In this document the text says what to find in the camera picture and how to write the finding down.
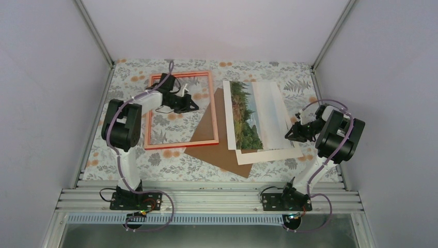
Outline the brown backing board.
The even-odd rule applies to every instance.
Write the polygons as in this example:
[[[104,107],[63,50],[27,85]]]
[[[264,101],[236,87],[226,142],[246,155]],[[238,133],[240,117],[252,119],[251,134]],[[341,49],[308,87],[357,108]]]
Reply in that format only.
[[[248,178],[252,165],[238,165],[236,153],[228,149],[223,89],[216,90],[214,100],[219,143],[217,145],[188,147],[184,153],[220,169]]]

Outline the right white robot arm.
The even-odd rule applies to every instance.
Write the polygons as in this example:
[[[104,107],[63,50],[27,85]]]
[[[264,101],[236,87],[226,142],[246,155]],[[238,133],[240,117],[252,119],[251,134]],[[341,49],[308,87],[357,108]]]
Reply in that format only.
[[[314,121],[294,123],[285,135],[289,141],[313,142],[317,150],[314,163],[286,184],[279,200],[285,210],[309,201],[311,189],[322,176],[353,157],[366,125],[345,110],[328,104],[320,105],[315,115]]]

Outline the white mat board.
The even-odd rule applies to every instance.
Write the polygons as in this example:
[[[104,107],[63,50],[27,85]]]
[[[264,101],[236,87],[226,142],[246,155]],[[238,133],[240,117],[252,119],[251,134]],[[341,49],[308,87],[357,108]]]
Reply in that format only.
[[[285,138],[285,134],[292,127],[292,122],[285,104],[280,103],[279,106],[276,106],[276,110],[277,115],[279,116],[280,127],[277,128],[279,137],[276,139],[275,143],[286,143],[290,148],[258,150],[255,152],[249,152],[249,150],[236,150],[236,157],[239,165],[294,159],[303,156],[300,145],[297,142],[292,142]]]

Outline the landscape photo print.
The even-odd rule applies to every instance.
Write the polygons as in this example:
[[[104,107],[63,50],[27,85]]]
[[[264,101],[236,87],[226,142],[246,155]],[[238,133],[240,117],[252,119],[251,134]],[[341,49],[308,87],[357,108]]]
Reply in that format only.
[[[276,82],[223,81],[230,150],[295,148],[285,134],[292,126]]]

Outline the red picture frame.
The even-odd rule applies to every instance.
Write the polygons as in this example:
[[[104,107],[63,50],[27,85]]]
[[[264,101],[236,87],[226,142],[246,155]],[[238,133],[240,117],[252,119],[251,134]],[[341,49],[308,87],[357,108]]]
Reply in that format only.
[[[209,123],[211,124],[212,135],[211,139],[202,140],[202,141],[189,141],[189,142],[177,142],[177,143],[166,143],[166,144],[152,144],[151,143],[151,131],[152,131],[152,111],[149,111],[146,114],[146,129],[145,129],[145,141],[144,141],[144,149],[145,150],[156,150],[156,149],[169,149],[169,148],[183,148],[183,147],[196,147],[196,146],[206,146],[206,145],[217,145],[219,144],[219,135],[218,135],[218,127],[217,127],[217,117],[215,110],[215,98],[213,92],[213,82],[212,82],[212,74],[210,71],[189,71],[189,72],[177,72],[174,74],[171,73],[162,73],[162,74],[152,74],[150,76],[149,86],[157,86],[155,80],[163,80],[166,76],[170,77],[170,79],[165,79],[162,86],[158,88],[158,91],[164,91],[166,89],[172,90],[175,82],[178,81],[179,78],[187,77],[187,78],[198,78],[198,77],[206,77],[207,78],[207,96],[209,97],[210,104],[206,110],[207,116],[210,118]],[[185,114],[193,111],[199,110],[199,106],[194,102],[194,97],[189,94],[189,92],[185,88],[180,88],[178,92],[170,92],[165,93],[163,95],[163,106],[167,106],[173,110],[175,114]]]

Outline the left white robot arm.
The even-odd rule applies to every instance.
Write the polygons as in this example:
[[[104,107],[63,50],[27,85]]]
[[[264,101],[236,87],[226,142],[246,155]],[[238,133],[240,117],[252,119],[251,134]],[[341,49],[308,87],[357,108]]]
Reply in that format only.
[[[108,104],[101,136],[116,158],[120,178],[115,199],[123,199],[130,209],[137,209],[144,202],[136,158],[130,152],[140,139],[142,115],[164,106],[177,114],[199,109],[185,88],[178,86],[174,90],[175,82],[175,76],[163,73],[160,81],[147,87],[143,93],[127,101],[112,99]]]

